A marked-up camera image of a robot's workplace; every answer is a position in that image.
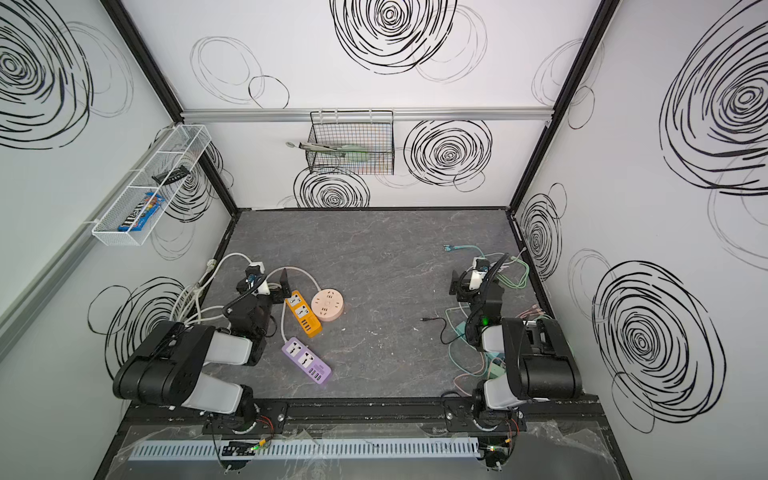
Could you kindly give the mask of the round pink power strip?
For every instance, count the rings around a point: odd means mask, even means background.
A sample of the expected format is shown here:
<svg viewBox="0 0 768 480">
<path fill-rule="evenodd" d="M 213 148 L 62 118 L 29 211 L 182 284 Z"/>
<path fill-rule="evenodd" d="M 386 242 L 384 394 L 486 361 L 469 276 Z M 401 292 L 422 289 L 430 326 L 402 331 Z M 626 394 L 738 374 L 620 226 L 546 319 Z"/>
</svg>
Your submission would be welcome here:
<svg viewBox="0 0 768 480">
<path fill-rule="evenodd" d="M 342 294 L 335 289 L 321 289 L 310 303 L 314 315 L 321 322 L 327 323 L 339 319 L 345 310 Z"/>
</svg>

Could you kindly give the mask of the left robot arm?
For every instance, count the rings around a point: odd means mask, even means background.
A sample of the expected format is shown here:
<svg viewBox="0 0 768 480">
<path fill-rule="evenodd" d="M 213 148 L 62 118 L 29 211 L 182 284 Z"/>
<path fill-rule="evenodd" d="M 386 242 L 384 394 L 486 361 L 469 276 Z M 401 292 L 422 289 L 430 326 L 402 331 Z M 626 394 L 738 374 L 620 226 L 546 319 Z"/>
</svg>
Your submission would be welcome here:
<svg viewBox="0 0 768 480">
<path fill-rule="evenodd" d="M 158 407 L 183 407 L 231 421 L 237 432 L 261 422 L 253 390 L 203 372 L 207 364 L 256 365 L 267 346 L 272 306 L 290 295 L 288 269 L 279 284 L 260 263 L 249 265 L 238 296 L 223 306 L 226 328 L 203 322 L 163 320 L 142 341 L 113 379 L 113 394 Z"/>
</svg>

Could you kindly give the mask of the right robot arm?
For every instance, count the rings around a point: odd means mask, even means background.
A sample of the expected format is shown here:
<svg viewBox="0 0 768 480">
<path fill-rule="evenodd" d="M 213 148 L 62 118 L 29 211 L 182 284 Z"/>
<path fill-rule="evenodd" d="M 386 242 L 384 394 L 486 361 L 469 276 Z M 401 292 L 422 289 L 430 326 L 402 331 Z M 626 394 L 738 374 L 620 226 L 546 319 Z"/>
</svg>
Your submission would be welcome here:
<svg viewBox="0 0 768 480">
<path fill-rule="evenodd" d="M 491 431 L 516 419 L 515 410 L 538 401 L 572 400 L 583 393 L 582 378 L 559 323 L 547 316 L 504 318 L 503 287 L 489 267 L 475 280 L 454 271 L 449 293 L 469 307 L 460 335 L 481 354 L 499 354 L 504 373 L 479 382 L 471 395 L 471 414 Z"/>
</svg>

